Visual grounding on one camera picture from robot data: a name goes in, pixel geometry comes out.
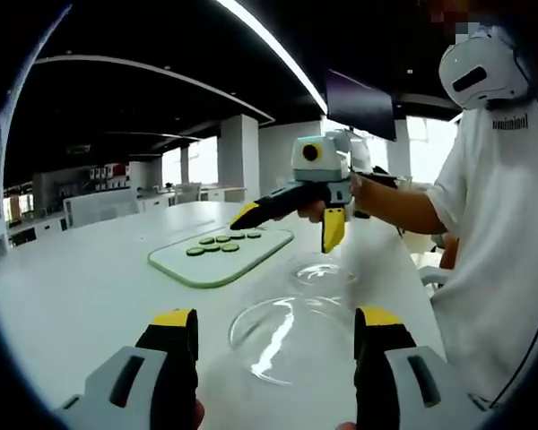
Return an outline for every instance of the black ceiling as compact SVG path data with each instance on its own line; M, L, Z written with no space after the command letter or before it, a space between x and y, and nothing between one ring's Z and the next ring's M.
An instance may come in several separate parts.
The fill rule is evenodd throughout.
M320 7L306 0L241 3L281 41L322 94L324 71L332 68L389 92L398 116L455 114L432 106L431 99L411 103L418 101L411 94L431 96L437 105L445 101L438 61L451 43L417 0L335 0ZM277 124L321 115L273 51L214 0L74 5L39 59L58 56L105 56L180 73L246 106L131 65L35 64L14 113L6 185L30 180L37 171L162 153L190 141L159 134L205 137L218 132L220 120L239 113L260 123L274 118ZM90 150L70 153L76 145L90 145Z

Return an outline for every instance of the cucumber slice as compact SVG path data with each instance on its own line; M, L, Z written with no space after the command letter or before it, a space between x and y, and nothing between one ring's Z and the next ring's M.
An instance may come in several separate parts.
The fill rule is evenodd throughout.
M186 251L186 254L190 257L197 257L198 255L202 255L205 253L205 250L201 246L194 246L193 248L189 248Z
M221 250L224 253L235 253L236 251L239 250L239 245L237 245L237 244L226 244L226 245L221 247Z
M215 251L219 251L220 250L220 246L217 245L217 244L213 244L213 245L208 245L206 246L204 249L207 253L214 253Z
M241 240L241 239L245 239L245 234L243 233L231 233L230 234L230 238L233 239L233 240Z
M215 242L215 239L212 237L204 237L199 241L199 245L211 245L213 242Z

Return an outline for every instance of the desk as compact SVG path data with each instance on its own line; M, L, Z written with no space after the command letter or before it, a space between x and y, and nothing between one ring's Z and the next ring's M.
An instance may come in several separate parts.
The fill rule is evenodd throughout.
M198 396L207 409L204 428L225 428L210 419L231 416L214 387L223 378L216 372L218 359L229 354L230 322L250 305L252 290L262 280L274 283L294 255L318 251L320 227L297 215L267 222L267 228L289 229L295 240L223 288L184 287L150 267L146 257L157 247L223 226L240 209L237 203L194 202L70 228L14 248L0 262L0 326L48 406L57 407L82 392L85 377L121 347L135 344L154 315L194 307L200 324ZM399 314L417 343L444 356L430 301L395 228L378 219L355 219L335 252L358 264L364 274L355 301ZM354 419L352 380L346 387L347 392L333 393L343 404L325 411L329 420ZM334 428L333 422L316 420L316 426L307 428Z

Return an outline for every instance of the white headset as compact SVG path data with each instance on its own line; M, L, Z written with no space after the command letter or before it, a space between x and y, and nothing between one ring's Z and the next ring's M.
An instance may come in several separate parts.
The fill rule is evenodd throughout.
M480 27L466 41L449 47L438 69L448 97L466 110L526 97L530 78L515 48L498 26Z
M480 27L469 39L447 49L438 75L448 97L465 110L509 108L532 100L538 103L538 91L516 44L499 26ZM522 361L491 408L514 383L537 340L538 326Z

